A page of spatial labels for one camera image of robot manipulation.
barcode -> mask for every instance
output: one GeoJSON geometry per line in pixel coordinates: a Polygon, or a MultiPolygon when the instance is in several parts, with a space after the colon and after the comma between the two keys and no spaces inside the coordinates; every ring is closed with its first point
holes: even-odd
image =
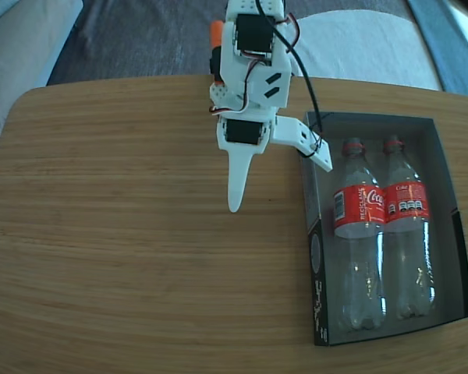
{"type": "Polygon", "coordinates": [[[335,195],[335,221],[345,218],[345,201],[343,192],[335,195]]]}

coca-cola logo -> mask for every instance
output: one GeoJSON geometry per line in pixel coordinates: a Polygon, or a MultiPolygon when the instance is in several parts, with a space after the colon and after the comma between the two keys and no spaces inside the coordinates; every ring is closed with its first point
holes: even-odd
{"type": "Polygon", "coordinates": [[[375,189],[372,189],[367,194],[367,203],[383,207],[383,195],[378,193],[375,189]]]}

empty plastic bottle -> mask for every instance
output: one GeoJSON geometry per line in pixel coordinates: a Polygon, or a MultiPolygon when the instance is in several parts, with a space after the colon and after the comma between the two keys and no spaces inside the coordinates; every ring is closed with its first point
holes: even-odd
{"type": "Polygon", "coordinates": [[[427,194],[403,149],[404,144],[397,136],[385,140],[388,158],[385,244],[396,256],[399,319],[426,316],[435,299],[427,194]]]}
{"type": "Polygon", "coordinates": [[[341,188],[335,193],[335,236],[342,289],[340,326],[346,331],[372,330],[385,320],[383,295],[383,191],[371,173],[358,138],[344,142],[346,158],[341,188]]]}

gray sofa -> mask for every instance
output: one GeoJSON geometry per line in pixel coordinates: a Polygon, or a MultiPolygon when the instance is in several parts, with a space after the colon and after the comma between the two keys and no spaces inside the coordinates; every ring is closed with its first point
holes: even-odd
{"type": "Polygon", "coordinates": [[[82,0],[0,0],[0,134],[10,108],[47,84],[82,0]]]}

red label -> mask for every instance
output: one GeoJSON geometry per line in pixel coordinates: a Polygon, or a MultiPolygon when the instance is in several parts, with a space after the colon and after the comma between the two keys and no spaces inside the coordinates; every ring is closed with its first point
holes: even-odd
{"type": "Polygon", "coordinates": [[[405,217],[430,218],[427,193],[421,182],[404,182],[385,189],[386,220],[392,222],[405,217]]]}
{"type": "Polygon", "coordinates": [[[373,185],[351,185],[335,194],[335,228],[356,222],[385,222],[383,191],[373,185]]]}

